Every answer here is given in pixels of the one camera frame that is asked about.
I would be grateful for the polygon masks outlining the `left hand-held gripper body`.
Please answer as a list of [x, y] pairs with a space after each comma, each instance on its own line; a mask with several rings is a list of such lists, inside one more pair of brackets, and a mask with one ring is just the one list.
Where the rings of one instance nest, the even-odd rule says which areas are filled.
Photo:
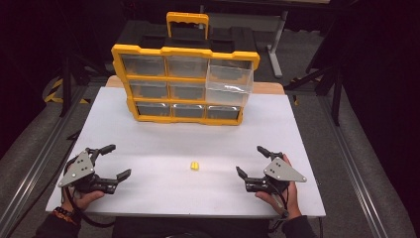
[[116, 179], [101, 178], [94, 167], [100, 149], [86, 148], [67, 162], [63, 177], [58, 182], [61, 188], [73, 186], [78, 192], [89, 193], [95, 190], [113, 194], [118, 185]]

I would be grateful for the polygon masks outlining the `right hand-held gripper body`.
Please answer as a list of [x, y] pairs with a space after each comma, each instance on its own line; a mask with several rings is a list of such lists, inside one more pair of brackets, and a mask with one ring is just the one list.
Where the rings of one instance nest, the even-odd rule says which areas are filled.
[[245, 188], [248, 192], [264, 191], [282, 193], [291, 181], [307, 182], [307, 178], [283, 159], [283, 153], [270, 153], [271, 162], [263, 169], [262, 178], [249, 178], [245, 175]]

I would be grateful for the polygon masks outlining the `clear plastic drawer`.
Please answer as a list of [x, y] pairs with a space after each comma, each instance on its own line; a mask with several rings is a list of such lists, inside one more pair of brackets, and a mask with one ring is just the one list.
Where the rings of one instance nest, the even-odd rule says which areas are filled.
[[210, 64], [206, 74], [205, 100], [213, 104], [245, 106], [253, 85], [252, 68]]

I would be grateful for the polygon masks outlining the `yellow black drawer organizer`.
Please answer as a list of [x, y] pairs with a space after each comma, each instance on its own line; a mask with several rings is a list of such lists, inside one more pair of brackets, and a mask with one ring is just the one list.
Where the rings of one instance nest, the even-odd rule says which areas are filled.
[[214, 28], [208, 15], [196, 13], [168, 12], [165, 25], [129, 21], [111, 53], [120, 79], [123, 54], [206, 58], [209, 65], [252, 68], [254, 72], [260, 64], [251, 29]]

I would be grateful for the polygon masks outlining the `person's right hand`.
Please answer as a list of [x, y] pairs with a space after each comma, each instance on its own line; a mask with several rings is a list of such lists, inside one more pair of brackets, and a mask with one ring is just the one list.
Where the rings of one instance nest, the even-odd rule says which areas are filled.
[[302, 215], [297, 199], [297, 187], [294, 181], [289, 183], [288, 189], [281, 196], [273, 196], [263, 191], [255, 193], [255, 197], [269, 204], [282, 218], [289, 220]]

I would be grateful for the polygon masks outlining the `person's left hand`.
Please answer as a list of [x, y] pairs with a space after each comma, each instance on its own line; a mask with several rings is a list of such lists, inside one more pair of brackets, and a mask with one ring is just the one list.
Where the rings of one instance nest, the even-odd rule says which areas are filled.
[[80, 193], [78, 195], [71, 194], [70, 196], [65, 194], [60, 207], [69, 212], [73, 212], [75, 207], [78, 207], [80, 210], [85, 210], [93, 201], [96, 201], [104, 196], [105, 193], [102, 191]]

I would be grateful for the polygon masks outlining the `black orange wristband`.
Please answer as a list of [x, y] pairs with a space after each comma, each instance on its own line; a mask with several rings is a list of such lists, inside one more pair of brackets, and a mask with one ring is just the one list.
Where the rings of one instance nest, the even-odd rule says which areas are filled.
[[52, 215], [56, 216], [59, 219], [65, 220], [66, 222], [71, 223], [73, 225], [80, 224], [80, 217], [77, 214], [67, 211], [60, 206], [56, 207], [53, 210]]

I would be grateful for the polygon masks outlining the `white table board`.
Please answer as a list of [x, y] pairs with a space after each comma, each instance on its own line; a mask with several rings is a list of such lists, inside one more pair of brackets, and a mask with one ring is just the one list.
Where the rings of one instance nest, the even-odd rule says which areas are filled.
[[[99, 90], [73, 148], [113, 144], [95, 170], [103, 178], [131, 169], [113, 194], [93, 202], [90, 214], [271, 218], [272, 208], [246, 191], [236, 167], [252, 178], [263, 176], [269, 160], [262, 146], [283, 152], [307, 178], [298, 184], [301, 211], [324, 215], [324, 204], [287, 96], [253, 94], [239, 126], [136, 121], [122, 88]], [[199, 163], [193, 171], [190, 164]]]

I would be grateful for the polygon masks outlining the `group of clear organizer drawers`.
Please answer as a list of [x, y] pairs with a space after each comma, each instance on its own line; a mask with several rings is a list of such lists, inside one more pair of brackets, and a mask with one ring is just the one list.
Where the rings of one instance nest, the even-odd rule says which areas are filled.
[[206, 58], [123, 54], [121, 64], [127, 105], [139, 121], [207, 125], [242, 122], [242, 106], [206, 100]]

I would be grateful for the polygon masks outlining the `person's dark clothing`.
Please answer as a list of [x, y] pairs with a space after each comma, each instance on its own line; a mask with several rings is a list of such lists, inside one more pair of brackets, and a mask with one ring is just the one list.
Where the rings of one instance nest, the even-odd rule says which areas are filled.
[[112, 238], [268, 238], [268, 219], [117, 217]]

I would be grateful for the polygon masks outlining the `black metal stand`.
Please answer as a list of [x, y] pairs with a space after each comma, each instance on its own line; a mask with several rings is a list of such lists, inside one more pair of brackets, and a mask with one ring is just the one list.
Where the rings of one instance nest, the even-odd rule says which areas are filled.
[[93, 61], [77, 53], [65, 53], [61, 57], [62, 68], [62, 94], [63, 102], [60, 116], [63, 117], [70, 110], [75, 102], [72, 95], [72, 86], [86, 86], [90, 82], [90, 71], [98, 76], [106, 77], [112, 75], [112, 72], [105, 66], [100, 66]]
[[358, 37], [353, 18], [356, 17], [360, 0], [338, 1], [338, 4], [331, 7], [333, 22], [306, 68], [307, 75], [294, 78], [284, 86], [286, 91], [293, 91], [309, 82], [314, 82], [313, 92], [317, 96], [326, 96], [330, 90], [333, 90], [331, 118], [336, 126], [340, 125], [339, 111], [344, 80], [342, 70]]

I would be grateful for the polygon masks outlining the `yellow black hazard tape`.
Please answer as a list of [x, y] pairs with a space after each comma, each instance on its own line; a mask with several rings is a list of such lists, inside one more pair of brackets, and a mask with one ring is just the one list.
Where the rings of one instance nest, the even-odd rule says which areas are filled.
[[59, 90], [59, 88], [63, 85], [63, 79], [62, 78], [58, 78], [53, 84], [52, 87], [50, 89], [50, 91], [48, 92], [47, 96], [44, 98], [44, 102], [49, 103], [49, 102], [54, 102], [54, 103], [62, 103], [63, 102], [63, 98], [62, 97], [57, 97], [56, 94]]

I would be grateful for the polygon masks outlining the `grey metal table leg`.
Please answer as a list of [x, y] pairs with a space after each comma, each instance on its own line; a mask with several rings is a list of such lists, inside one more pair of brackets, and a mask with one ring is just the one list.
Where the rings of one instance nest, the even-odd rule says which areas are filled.
[[273, 40], [270, 45], [266, 46], [271, 68], [276, 78], [282, 78], [283, 76], [276, 53], [277, 53], [278, 45], [280, 42], [280, 38], [284, 30], [284, 26], [287, 20], [287, 15], [288, 15], [287, 11], [282, 11], [281, 14], [278, 16], [277, 27], [274, 32]]

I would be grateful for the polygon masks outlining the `grey floor rail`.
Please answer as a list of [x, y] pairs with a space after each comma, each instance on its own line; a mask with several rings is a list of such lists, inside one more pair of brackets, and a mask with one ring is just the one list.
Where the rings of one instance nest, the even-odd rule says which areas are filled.
[[50, 160], [51, 153], [53, 152], [58, 138], [61, 136], [67, 121], [77, 107], [79, 101], [82, 99], [85, 91], [86, 86], [77, 86], [74, 89], [74, 94], [62, 104], [62, 107], [65, 110], [64, 115], [57, 118], [51, 133], [41, 150], [38, 152], [31, 167], [26, 172], [23, 172], [22, 170], [17, 172], [17, 175], [22, 175], [23, 179], [20, 181], [18, 187], [11, 191], [13, 197], [10, 199], [4, 213], [0, 215], [0, 238], [7, 238], [12, 227], [18, 220], [25, 203]]
[[352, 187], [358, 198], [359, 204], [363, 213], [367, 219], [367, 224], [371, 230], [373, 238], [389, 238], [388, 233], [385, 231], [384, 225], [377, 213], [376, 207], [372, 201], [372, 197], [368, 191], [368, 188], [363, 180], [359, 169], [354, 161], [354, 157], [350, 151], [350, 148], [346, 142], [344, 134], [341, 128], [336, 125], [332, 117], [332, 109], [330, 108], [329, 100], [321, 96], [318, 98], [320, 107], [323, 113], [327, 117], [327, 121], [333, 131], [334, 137], [339, 145], [345, 170], [351, 181]]

